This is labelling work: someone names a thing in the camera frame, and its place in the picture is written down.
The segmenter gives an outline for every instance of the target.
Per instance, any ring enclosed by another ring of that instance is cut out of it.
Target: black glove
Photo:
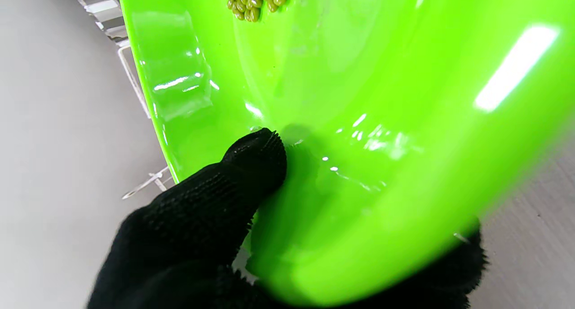
[[[125,219],[88,309],[285,307],[231,268],[257,207],[285,175],[286,154],[276,133],[265,128],[236,141],[222,161]],[[479,244],[476,233],[446,260],[345,308],[465,308],[485,264]]]

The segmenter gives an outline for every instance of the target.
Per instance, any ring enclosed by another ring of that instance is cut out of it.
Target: gray surface
[[[118,223],[164,166],[115,47],[76,0],[0,0],[0,308],[78,309]],[[575,308],[575,145],[485,227],[475,309]]]
[[[0,0],[0,308],[80,309],[120,197],[165,166],[115,46],[76,0]]]
[[[486,221],[474,309],[575,308],[575,141],[564,145]]]

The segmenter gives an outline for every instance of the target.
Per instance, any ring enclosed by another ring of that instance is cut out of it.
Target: lime green plastic
[[[457,242],[575,107],[575,0],[122,0],[176,181],[254,127],[287,146],[249,270],[294,305],[378,292]]]

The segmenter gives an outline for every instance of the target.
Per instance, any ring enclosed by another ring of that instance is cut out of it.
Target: black knit glove
[[[284,307],[231,268],[252,216],[286,176],[279,136],[261,129],[122,223],[88,309]],[[485,264],[476,233],[413,278],[345,308],[464,308]]]

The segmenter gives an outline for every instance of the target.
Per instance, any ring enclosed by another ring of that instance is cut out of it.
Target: metal rack
[[[138,78],[136,63],[132,55],[132,48],[128,40],[128,33],[119,0],[78,0],[78,2],[80,2],[90,16],[94,17],[95,24],[98,25],[99,29],[119,47],[117,51],[119,60],[142,106],[142,110],[144,110],[146,117],[150,119],[150,111],[146,106],[146,98],[144,97],[140,79]],[[158,172],[148,173],[148,175],[150,176],[148,180],[124,194],[122,199],[133,196],[150,184],[155,184],[161,191],[166,191],[167,188],[174,185],[168,167]]]

